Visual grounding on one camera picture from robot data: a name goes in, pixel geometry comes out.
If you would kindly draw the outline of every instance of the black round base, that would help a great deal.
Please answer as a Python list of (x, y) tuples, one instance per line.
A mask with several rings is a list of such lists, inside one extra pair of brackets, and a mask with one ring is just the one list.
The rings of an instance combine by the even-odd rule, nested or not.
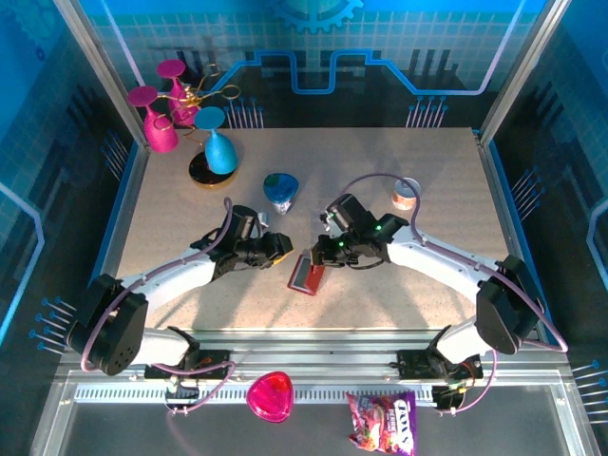
[(204, 152), (200, 152), (197, 156), (190, 161), (190, 167), (188, 173), (190, 177), (198, 184), (213, 187), (221, 183), (227, 182), (233, 177), (236, 170), (229, 174), (216, 174), (213, 173), (207, 165), (207, 158)]

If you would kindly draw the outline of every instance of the wooden table surface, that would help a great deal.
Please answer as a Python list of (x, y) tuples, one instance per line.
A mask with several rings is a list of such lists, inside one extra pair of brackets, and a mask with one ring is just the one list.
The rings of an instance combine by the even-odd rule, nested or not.
[[(474, 314), (474, 304), (420, 273), (384, 264), (370, 271), (329, 270), (315, 297), (286, 285), (299, 253), (322, 234), (320, 212), (352, 179), (385, 171), (422, 187), (418, 227), (472, 253), (503, 258), (506, 247), (485, 172), (468, 128), (301, 128), (222, 130), (240, 156), (236, 178), (206, 190), (188, 176), (197, 145), (181, 140), (170, 154), (150, 158), (119, 276), (176, 257), (219, 226), (222, 200), (269, 215), (270, 228), (292, 239), (294, 252), (265, 271), (234, 272), (167, 303), (147, 325), (222, 328), (443, 328)], [(286, 216), (265, 198), (266, 175), (285, 172), (300, 183)], [(408, 219), (390, 203), (394, 180), (357, 183), (352, 192), (380, 218)]]

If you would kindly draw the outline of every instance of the small cup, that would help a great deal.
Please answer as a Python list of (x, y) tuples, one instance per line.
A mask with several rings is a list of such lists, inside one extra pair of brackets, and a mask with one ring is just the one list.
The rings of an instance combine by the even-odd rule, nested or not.
[(294, 176), (284, 173), (274, 173), (264, 180), (264, 193), (273, 204), (276, 212), (284, 216), (294, 204), (298, 182)]
[[(413, 185), (418, 195), (420, 195), (420, 184), (412, 178), (405, 178), (405, 180)], [(395, 189), (392, 192), (392, 205), (400, 211), (409, 211), (416, 205), (414, 192), (400, 180), (395, 183)]]

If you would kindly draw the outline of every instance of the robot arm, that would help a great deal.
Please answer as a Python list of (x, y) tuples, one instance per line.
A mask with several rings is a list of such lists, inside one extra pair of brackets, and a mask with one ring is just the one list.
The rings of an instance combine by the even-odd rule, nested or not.
[[(514, 256), (496, 261), (420, 232), (416, 236), (406, 220), (391, 214), (378, 220), (349, 194), (334, 201), (321, 220), (330, 233), (320, 236), (312, 248), (313, 265), (357, 269), (361, 256), (375, 257), (430, 276), (476, 305), (475, 317), (445, 328), (428, 347), (426, 362), (435, 377), (446, 376), (453, 366), (490, 349), (514, 354), (538, 322), (527, 304), (487, 272), (504, 274), (540, 305), (529, 271)], [(431, 244), (440, 248), (431, 249)], [(464, 263), (453, 254), (471, 261)]]
[(233, 207), (230, 226), (215, 248), (194, 256), (211, 242), (210, 235), (206, 235), (177, 258), (142, 274), (122, 279), (110, 275), (95, 278), (74, 315), (66, 336), (68, 345), (83, 353), (108, 306), (130, 286), (142, 281), (139, 288), (122, 299), (102, 326), (88, 362), (108, 375), (133, 364), (179, 365), (187, 370), (196, 366), (199, 343), (176, 328), (145, 328), (146, 316), (176, 297), (234, 271), (239, 264), (270, 268), (293, 250), (290, 239), (280, 233), (262, 235), (256, 211), (245, 206)]

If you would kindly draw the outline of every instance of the candy bag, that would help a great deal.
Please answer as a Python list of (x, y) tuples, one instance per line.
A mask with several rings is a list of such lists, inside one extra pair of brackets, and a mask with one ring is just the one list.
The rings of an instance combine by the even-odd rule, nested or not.
[(357, 448), (390, 454), (416, 454), (416, 396), (404, 391), (387, 396), (348, 394)]

